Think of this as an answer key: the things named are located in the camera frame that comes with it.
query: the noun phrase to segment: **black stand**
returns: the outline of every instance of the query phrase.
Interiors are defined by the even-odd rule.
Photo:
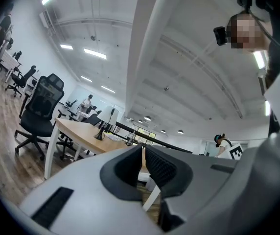
[[[97,140],[103,140],[103,137],[102,137],[103,131],[104,131],[104,126],[101,127],[99,133],[96,134],[96,135],[94,136],[94,138],[96,138]]]

